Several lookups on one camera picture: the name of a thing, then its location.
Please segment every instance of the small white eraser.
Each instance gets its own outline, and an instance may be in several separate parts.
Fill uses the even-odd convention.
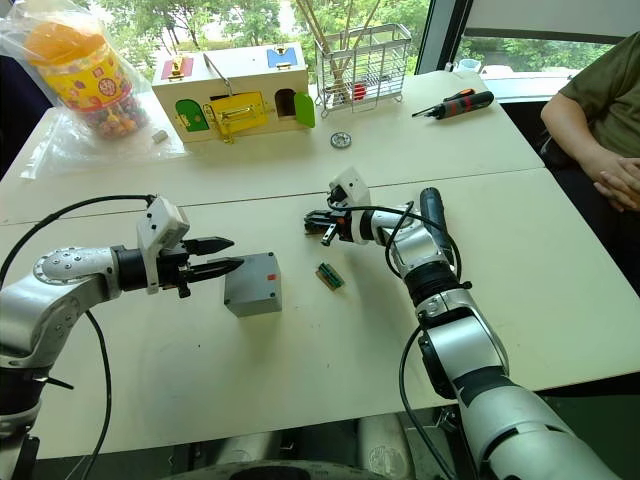
[[[151,135],[151,138],[153,138],[154,143],[160,143],[169,138],[169,135],[167,135],[167,132],[164,130],[158,130],[156,133]]]

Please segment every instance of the gray box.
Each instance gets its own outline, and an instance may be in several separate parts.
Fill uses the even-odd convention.
[[[239,258],[244,263],[225,276],[227,308],[237,317],[282,311],[280,268],[273,252]]]

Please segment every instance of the person's arm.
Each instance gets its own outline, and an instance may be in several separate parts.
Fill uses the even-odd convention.
[[[556,94],[544,106],[540,116],[562,150],[576,160],[594,181],[599,181],[598,174],[605,169],[598,166],[605,167],[620,157],[597,142],[580,104],[562,93]]]
[[[623,159],[600,145],[578,102],[558,93],[544,106],[541,118],[553,139],[580,164],[614,208],[622,211],[623,206],[634,210],[640,207],[638,159]]]

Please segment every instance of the red object in basket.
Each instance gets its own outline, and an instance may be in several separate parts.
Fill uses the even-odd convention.
[[[366,94],[367,94],[367,87],[365,87],[362,83],[356,83],[354,85],[353,87],[354,100],[362,100]]]

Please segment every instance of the metal washer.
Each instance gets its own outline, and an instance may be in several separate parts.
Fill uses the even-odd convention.
[[[331,135],[331,146],[334,148],[347,148],[351,145],[351,135],[347,132],[336,132]]]

